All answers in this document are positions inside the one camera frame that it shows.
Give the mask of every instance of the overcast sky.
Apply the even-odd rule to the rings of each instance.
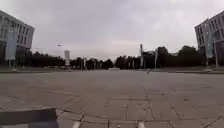
[[[35,28],[33,51],[114,59],[137,56],[140,44],[169,52],[197,47],[194,26],[223,11],[224,1],[0,0],[0,9]]]

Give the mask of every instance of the paved ground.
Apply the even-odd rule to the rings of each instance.
[[[0,74],[0,111],[57,108],[61,128],[221,128],[224,75],[89,71]]]

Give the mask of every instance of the facade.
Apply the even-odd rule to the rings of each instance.
[[[4,58],[10,28],[17,33],[17,50],[29,50],[32,46],[34,28],[0,10],[0,61]]]
[[[207,58],[218,58],[224,64],[224,11],[195,27],[198,48]]]

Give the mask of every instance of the window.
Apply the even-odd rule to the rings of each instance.
[[[26,31],[26,28],[25,28],[25,27],[23,27],[23,34],[25,34],[25,31]]]
[[[23,44],[23,36],[21,36],[20,44]]]
[[[222,16],[222,22],[224,23],[224,15]]]
[[[215,29],[218,29],[218,24],[216,20],[215,20]]]
[[[22,31],[22,25],[19,26],[19,33]]]
[[[2,16],[0,16],[0,24],[1,24],[1,22],[2,22]]]
[[[222,38],[224,39],[224,31],[221,29]]]
[[[28,32],[29,32],[29,29],[27,28],[27,29],[26,29],[26,35],[28,35]]]
[[[8,18],[5,18],[4,19],[4,26],[8,26],[9,25],[9,19]]]
[[[2,28],[0,31],[0,38],[3,38],[3,34],[4,34],[4,29]]]
[[[221,21],[221,18],[218,18],[218,24],[219,24],[219,27],[222,26],[222,21]]]
[[[202,36],[202,39],[201,39],[202,41],[201,41],[201,43],[202,43],[202,45],[204,44],[204,37]]]
[[[19,40],[20,40],[20,35],[18,35],[17,43],[19,43]]]
[[[24,38],[24,44],[26,45],[26,37]]]
[[[4,39],[6,39],[7,38],[7,34],[8,34],[8,31],[7,31],[7,29],[5,29],[5,33],[4,33],[5,35],[4,35]]]
[[[220,31],[216,31],[214,34],[215,34],[215,40],[220,40],[221,39]]]

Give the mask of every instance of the tall building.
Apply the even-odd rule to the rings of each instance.
[[[218,63],[224,65],[224,11],[197,25],[195,32],[199,50],[207,58],[217,55]]]
[[[32,46],[34,28],[0,10],[0,60],[4,58],[9,30],[16,30],[17,50],[29,50]]]

